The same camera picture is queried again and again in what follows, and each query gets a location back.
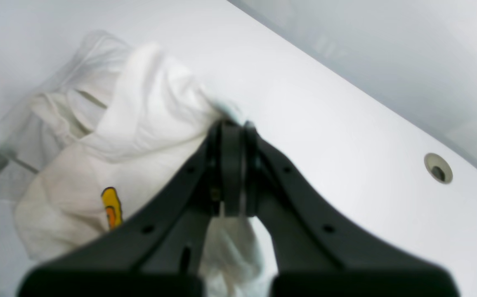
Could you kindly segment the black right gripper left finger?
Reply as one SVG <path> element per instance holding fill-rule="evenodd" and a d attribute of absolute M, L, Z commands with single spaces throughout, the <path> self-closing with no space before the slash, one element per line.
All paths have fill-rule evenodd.
<path fill-rule="evenodd" d="M 244 214 L 244 131 L 215 123 L 144 208 L 114 231 L 31 272 L 20 297 L 204 295 L 197 276 L 214 216 Z"/>

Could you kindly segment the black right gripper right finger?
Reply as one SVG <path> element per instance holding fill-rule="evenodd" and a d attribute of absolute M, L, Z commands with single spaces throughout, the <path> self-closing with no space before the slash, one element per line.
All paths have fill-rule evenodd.
<path fill-rule="evenodd" d="M 244 211 L 269 232 L 277 276 L 271 297 L 457 297 L 450 274 L 342 215 L 253 123 L 243 128 Z"/>

